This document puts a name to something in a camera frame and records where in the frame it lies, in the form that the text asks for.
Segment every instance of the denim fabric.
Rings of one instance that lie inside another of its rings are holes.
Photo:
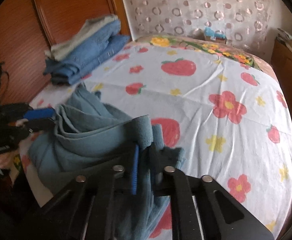
[[[117,35],[120,21],[106,24],[70,52],[62,61],[46,59],[44,75],[50,73],[52,82],[76,83],[94,68],[119,52],[128,41],[128,36]]]
[[[97,177],[116,164],[130,173],[137,143],[137,194],[118,207],[115,234],[118,240],[147,239],[169,203],[168,197],[153,194],[156,168],[150,159],[164,158],[165,165],[180,168],[184,150],[164,147],[161,126],[152,126],[148,116],[131,119],[101,103],[100,92],[92,94],[83,85],[56,113],[54,132],[40,135],[29,149],[40,180],[56,194],[78,174]]]

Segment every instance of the strawberry print bed sheet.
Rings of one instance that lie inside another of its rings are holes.
[[[129,43],[82,82],[132,117],[150,115],[167,146],[186,149],[187,175],[214,177],[276,238],[292,201],[292,122],[279,84],[222,53],[154,41]],[[50,84],[31,106],[55,107],[74,89]],[[27,157],[35,137],[21,142],[20,155],[44,205],[52,194]],[[150,238],[171,239],[171,226],[168,208]]]

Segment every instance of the wardrobe door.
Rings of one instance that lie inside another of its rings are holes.
[[[86,19],[118,14],[121,32],[129,34],[122,0],[34,0],[38,15],[51,45],[68,40]]]
[[[33,0],[4,0],[0,5],[0,62],[5,61],[3,69],[10,78],[7,83],[7,77],[2,77],[1,103],[30,102],[49,82],[42,75],[45,49],[48,43]]]

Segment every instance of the white bed sheet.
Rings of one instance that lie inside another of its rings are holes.
[[[211,175],[278,236],[292,201],[292,122],[273,78],[215,54],[132,42],[83,82],[102,102],[161,123],[165,144],[185,148],[187,175]],[[74,88],[49,84],[31,106],[64,103]],[[52,194],[27,157],[35,136],[20,155],[42,206]],[[167,217],[152,238],[171,239]]]

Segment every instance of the bed sheet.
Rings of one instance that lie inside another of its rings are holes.
[[[292,201],[292,122],[276,80],[216,53],[131,42],[82,82],[102,102],[160,123],[165,144],[185,148],[187,175],[211,175],[278,236]],[[74,89],[49,84],[30,105],[55,107]],[[42,206],[52,194],[27,156],[36,136],[20,156]],[[168,208],[150,238],[171,237]]]

